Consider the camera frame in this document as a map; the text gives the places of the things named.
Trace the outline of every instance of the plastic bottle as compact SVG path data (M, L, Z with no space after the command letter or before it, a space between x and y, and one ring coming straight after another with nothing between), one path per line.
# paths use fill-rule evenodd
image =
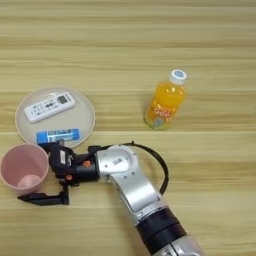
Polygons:
M56 142L58 140L79 140L79 129L42 131L36 133L37 144Z
M182 70L173 70L169 79L160 82L155 90L152 102L145 113L145 122L155 130L164 130L170 126L171 119L184 100L184 82L187 75Z

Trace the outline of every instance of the bottle label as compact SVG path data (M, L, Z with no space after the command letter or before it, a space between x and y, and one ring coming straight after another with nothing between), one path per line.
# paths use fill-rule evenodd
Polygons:
M153 102L146 113L145 119L152 128L164 129L169 125L175 112L175 108L166 108L159 103Z

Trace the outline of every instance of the bottle cap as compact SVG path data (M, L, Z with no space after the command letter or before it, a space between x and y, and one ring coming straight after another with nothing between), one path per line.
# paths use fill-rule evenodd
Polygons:
M80 139L79 129L73 129L73 140L79 140L79 139Z
M171 72L169 79L173 84L182 85L187 79L187 74L182 70L175 69Z
M48 143L48 137L47 137L47 132L37 132L36 133L36 142L37 144L40 143Z

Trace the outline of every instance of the white bottle cap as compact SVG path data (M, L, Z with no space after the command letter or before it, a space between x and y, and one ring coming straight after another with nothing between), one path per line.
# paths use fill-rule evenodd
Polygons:
M173 84L182 85L187 79L187 74L182 70L175 69L171 72L169 79Z

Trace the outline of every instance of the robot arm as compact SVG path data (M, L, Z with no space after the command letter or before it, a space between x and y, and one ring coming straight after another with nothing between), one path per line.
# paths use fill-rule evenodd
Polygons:
M99 177L112 182L153 256L204 256L158 190L146 178L131 148L115 145L97 152Z
M59 143L41 146L49 154L49 163L63 191L55 196L32 193L19 199L40 206L69 204L69 185L78 186L80 182L98 179L111 182L120 192L121 200L151 255L205 255L196 241L186 234L159 191L143 175L137 154L130 147L93 146L89 147L88 154L76 155Z

